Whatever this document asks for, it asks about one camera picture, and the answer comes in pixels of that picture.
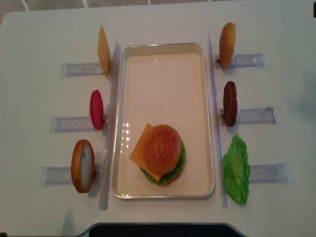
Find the clear holder under patty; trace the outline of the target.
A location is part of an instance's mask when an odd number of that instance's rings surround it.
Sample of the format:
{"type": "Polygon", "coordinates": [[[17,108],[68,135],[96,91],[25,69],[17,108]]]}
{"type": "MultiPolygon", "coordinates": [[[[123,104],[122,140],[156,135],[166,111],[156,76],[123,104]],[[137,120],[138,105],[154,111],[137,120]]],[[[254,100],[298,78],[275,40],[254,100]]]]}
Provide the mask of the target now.
{"type": "Polygon", "coordinates": [[[234,119],[235,124],[277,124],[281,123],[281,118],[279,115],[279,107],[265,107],[258,109],[238,109],[238,110],[228,110],[228,116],[230,119],[236,116],[234,119]]]}

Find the standing red tomato slice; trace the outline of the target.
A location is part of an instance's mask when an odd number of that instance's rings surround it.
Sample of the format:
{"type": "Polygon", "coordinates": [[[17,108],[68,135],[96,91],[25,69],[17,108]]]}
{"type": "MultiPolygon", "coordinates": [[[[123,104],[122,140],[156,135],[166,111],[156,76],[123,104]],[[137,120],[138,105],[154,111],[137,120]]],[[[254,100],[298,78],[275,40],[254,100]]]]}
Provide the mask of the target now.
{"type": "Polygon", "coordinates": [[[101,130],[104,124],[103,100],[99,90],[95,90],[90,98],[90,116],[96,130],[101,130]]]}

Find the long clear rail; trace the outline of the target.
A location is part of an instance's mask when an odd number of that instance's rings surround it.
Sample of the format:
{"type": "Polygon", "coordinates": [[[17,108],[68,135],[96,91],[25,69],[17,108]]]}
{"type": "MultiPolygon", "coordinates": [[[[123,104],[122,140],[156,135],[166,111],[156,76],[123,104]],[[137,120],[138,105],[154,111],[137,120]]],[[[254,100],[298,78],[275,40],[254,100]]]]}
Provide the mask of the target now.
{"type": "Polygon", "coordinates": [[[212,45],[210,40],[210,34],[208,34],[207,40],[207,49],[208,49],[208,67],[210,74],[211,82],[211,91],[212,91],[212,101],[213,101],[213,117],[215,124],[215,136],[216,136],[216,149],[217,149],[217,163],[218,163],[218,173],[219,173],[219,182],[220,182],[220,193],[221,193],[221,202],[222,207],[227,208],[227,195],[224,187],[224,176],[223,176],[223,167],[222,167],[222,144],[221,144],[221,132],[219,124],[219,116],[217,114],[217,95],[216,95],[216,85],[214,77],[214,66],[213,66],[213,55],[212,55],[212,45]]]}
{"type": "Polygon", "coordinates": [[[111,87],[111,99],[110,99],[110,106],[109,106],[109,113],[108,113],[105,157],[103,161],[100,206],[99,206],[100,210],[106,210],[108,208],[108,201],[109,201],[112,158],[113,158],[114,149],[115,149],[114,142],[116,139],[116,124],[117,124],[119,80],[120,80],[120,76],[119,76],[120,62],[121,62],[121,46],[119,42],[116,41],[112,63],[111,63],[110,80],[112,83],[112,87],[111,87]]]}

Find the standing meat patty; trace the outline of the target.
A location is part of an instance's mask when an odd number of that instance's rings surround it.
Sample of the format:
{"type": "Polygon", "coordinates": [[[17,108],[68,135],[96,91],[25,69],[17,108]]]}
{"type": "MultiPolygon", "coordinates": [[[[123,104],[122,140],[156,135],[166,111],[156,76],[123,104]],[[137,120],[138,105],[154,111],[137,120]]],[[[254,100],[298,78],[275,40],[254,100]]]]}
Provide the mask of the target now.
{"type": "Polygon", "coordinates": [[[223,106],[224,106],[224,120],[227,126],[234,126],[237,121],[237,90],[236,85],[233,81],[226,83],[224,87],[224,97],[223,97],[223,106]]]}

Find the left long clear rail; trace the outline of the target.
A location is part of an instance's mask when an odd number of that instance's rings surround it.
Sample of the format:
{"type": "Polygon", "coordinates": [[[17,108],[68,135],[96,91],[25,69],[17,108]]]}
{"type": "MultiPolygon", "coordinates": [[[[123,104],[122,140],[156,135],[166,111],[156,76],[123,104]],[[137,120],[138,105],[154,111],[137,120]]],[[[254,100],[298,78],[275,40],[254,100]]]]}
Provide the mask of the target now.
{"type": "Polygon", "coordinates": [[[110,106],[109,106],[109,113],[108,113],[105,157],[103,161],[100,206],[99,206],[100,210],[106,210],[108,208],[108,201],[109,201],[112,158],[113,158],[114,149],[115,149],[114,142],[116,139],[116,124],[117,124],[119,80],[120,80],[120,76],[119,76],[120,62],[121,62],[121,46],[119,42],[116,41],[112,63],[111,63],[110,80],[112,83],[112,87],[111,87],[111,99],[110,99],[110,106]]]}

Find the standing green lettuce leaf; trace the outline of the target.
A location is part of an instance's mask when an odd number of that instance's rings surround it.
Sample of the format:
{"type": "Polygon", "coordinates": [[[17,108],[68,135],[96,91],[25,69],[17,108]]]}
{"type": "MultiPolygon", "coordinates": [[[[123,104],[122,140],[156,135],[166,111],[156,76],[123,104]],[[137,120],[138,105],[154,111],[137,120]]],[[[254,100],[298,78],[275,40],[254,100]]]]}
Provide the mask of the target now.
{"type": "Polygon", "coordinates": [[[238,204],[245,205],[249,194],[250,165],[247,145],[237,134],[222,160],[226,193],[238,204]]]}

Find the clear holder under tomato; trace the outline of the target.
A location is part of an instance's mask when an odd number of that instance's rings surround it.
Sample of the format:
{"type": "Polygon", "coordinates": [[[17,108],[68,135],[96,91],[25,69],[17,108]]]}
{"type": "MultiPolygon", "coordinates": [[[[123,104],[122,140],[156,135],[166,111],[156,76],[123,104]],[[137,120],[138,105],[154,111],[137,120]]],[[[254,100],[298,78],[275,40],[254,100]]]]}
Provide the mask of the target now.
{"type": "Polygon", "coordinates": [[[55,117],[49,124],[49,133],[96,131],[90,117],[55,117]]]}

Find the standing spare bun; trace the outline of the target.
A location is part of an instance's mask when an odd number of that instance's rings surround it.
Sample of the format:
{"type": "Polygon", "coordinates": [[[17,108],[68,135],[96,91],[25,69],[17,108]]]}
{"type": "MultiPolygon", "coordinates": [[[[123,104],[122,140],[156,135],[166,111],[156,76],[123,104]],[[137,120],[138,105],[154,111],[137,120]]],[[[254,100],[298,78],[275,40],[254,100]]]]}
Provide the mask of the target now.
{"type": "Polygon", "coordinates": [[[235,58],[236,28],[232,22],[227,23],[220,34],[219,55],[224,68],[229,68],[235,58]]]}

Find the clear holder under spare bun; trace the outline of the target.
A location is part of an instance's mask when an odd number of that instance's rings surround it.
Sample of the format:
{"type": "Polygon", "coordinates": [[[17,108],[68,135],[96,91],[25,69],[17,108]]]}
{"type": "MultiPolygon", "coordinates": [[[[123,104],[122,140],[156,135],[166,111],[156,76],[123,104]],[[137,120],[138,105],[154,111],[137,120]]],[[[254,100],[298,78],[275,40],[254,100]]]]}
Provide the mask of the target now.
{"type": "Polygon", "coordinates": [[[266,67],[268,65],[267,53],[259,52],[254,54],[236,54],[230,64],[230,68],[266,67]]]}

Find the right long clear rail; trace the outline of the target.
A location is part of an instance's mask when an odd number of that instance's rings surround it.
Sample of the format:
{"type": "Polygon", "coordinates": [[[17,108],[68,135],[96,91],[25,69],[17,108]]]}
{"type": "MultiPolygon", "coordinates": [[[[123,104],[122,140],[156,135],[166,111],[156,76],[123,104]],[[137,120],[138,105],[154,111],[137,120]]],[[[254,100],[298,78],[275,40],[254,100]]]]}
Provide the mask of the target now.
{"type": "Polygon", "coordinates": [[[215,136],[216,136],[216,149],[217,149],[217,163],[218,163],[218,173],[219,173],[219,182],[220,182],[220,193],[221,193],[221,202],[222,207],[227,208],[227,195],[224,187],[224,176],[223,176],[223,167],[222,167],[222,144],[221,144],[221,132],[219,124],[219,116],[217,114],[217,95],[216,95],[216,85],[214,77],[214,66],[213,66],[213,55],[212,55],[212,45],[210,40],[210,34],[208,34],[207,40],[207,49],[208,49],[208,67],[210,74],[211,82],[211,91],[212,91],[212,101],[213,101],[213,117],[215,124],[215,136]]]}

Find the white rectangular tray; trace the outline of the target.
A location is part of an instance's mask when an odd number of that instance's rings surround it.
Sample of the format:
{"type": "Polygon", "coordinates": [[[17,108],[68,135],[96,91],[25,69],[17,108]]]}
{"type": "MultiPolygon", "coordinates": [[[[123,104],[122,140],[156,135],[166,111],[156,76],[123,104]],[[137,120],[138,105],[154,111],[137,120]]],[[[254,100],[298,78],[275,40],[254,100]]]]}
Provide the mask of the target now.
{"type": "Polygon", "coordinates": [[[112,188],[121,199],[205,198],[214,189],[205,56],[197,43],[127,47],[122,54],[112,188]],[[179,178],[150,182],[132,159],[150,126],[175,128],[185,146],[179,178]]]}

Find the sesame top bun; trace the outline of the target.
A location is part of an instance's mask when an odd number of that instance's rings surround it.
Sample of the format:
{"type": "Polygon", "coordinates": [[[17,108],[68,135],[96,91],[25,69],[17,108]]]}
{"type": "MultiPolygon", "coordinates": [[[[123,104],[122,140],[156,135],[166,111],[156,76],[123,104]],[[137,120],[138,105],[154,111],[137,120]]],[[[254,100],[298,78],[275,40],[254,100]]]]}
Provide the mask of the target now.
{"type": "Polygon", "coordinates": [[[171,172],[180,160],[182,143],[179,133],[170,125],[154,126],[146,135],[143,156],[148,169],[159,175],[171,172]]]}

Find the clear holder under cheese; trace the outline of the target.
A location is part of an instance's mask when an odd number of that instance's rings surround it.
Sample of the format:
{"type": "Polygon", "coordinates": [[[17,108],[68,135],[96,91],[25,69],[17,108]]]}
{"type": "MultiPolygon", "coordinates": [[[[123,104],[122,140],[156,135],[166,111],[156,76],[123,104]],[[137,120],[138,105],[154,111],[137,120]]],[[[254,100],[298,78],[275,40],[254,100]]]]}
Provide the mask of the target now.
{"type": "Polygon", "coordinates": [[[104,71],[99,63],[63,63],[61,76],[94,76],[103,75],[104,71]]]}

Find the clear holder under cut bun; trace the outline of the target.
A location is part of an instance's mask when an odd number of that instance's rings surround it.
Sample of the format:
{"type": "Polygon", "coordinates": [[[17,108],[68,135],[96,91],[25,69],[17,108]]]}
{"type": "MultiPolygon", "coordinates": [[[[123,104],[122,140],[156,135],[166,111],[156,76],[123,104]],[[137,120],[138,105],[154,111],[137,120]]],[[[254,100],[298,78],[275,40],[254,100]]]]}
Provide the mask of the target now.
{"type": "Polygon", "coordinates": [[[72,185],[71,168],[42,166],[40,184],[42,186],[72,185]]]}

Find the cheese slice in burger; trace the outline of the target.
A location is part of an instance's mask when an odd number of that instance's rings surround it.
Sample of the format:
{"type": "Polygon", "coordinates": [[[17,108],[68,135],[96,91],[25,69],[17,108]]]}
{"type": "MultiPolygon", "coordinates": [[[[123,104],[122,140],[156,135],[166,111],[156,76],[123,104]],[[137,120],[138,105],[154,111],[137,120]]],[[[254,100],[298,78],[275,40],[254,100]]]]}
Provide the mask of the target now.
{"type": "Polygon", "coordinates": [[[145,163],[145,159],[144,159],[144,155],[143,155],[143,145],[144,145],[144,141],[146,136],[149,134],[150,131],[152,131],[153,126],[150,125],[149,123],[146,125],[142,135],[140,136],[133,152],[130,155],[130,159],[137,164],[140,168],[142,168],[144,171],[146,171],[148,174],[150,174],[150,176],[155,180],[155,181],[159,181],[162,177],[162,175],[156,174],[153,171],[151,171],[146,163],[145,163]]]}

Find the dark base at table edge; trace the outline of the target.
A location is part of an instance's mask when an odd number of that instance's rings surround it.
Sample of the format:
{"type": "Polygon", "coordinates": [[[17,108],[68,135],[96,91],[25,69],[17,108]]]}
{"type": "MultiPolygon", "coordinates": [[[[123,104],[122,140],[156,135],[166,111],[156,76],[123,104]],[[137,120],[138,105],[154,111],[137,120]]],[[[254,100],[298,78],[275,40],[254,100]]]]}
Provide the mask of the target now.
{"type": "Polygon", "coordinates": [[[235,229],[220,224],[99,224],[89,237],[242,237],[235,229]]]}

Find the clear holder under lettuce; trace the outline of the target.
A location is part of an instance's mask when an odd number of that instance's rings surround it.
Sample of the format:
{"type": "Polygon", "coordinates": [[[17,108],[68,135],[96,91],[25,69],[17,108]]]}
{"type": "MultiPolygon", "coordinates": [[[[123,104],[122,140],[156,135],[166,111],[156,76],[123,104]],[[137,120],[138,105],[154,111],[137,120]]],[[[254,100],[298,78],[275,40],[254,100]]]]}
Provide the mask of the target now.
{"type": "Polygon", "coordinates": [[[278,163],[250,166],[249,183],[286,183],[293,182],[291,163],[278,163]]]}

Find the lettuce leaf in burger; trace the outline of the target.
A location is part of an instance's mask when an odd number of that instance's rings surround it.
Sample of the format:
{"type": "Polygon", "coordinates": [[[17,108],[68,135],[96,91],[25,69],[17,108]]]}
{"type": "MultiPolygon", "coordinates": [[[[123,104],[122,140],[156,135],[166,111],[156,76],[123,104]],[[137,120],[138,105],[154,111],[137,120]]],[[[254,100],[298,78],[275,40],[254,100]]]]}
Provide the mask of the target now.
{"type": "Polygon", "coordinates": [[[186,150],[185,150],[185,146],[182,140],[181,140],[181,145],[182,145],[181,156],[180,156],[179,162],[175,166],[176,169],[183,168],[185,164],[186,150]]]}

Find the standing cut bun half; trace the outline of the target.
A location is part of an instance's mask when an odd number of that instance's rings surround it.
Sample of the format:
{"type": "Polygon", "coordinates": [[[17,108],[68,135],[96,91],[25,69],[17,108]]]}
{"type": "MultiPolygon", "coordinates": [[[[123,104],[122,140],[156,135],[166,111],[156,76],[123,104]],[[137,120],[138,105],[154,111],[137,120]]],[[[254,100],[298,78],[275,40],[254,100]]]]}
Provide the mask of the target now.
{"type": "Polygon", "coordinates": [[[78,193],[88,193],[94,177],[94,151],[86,139],[77,141],[71,163],[72,183],[78,193]]]}

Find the standing cheese slice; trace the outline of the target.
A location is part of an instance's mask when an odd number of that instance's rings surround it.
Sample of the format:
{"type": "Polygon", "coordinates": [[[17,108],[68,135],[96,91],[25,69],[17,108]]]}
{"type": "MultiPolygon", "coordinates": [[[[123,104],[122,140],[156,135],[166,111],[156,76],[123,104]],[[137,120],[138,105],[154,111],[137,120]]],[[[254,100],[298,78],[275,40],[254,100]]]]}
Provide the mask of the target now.
{"type": "Polygon", "coordinates": [[[106,78],[109,77],[110,65],[111,65],[111,52],[108,45],[107,37],[103,25],[100,26],[97,53],[99,60],[104,71],[106,78]]]}

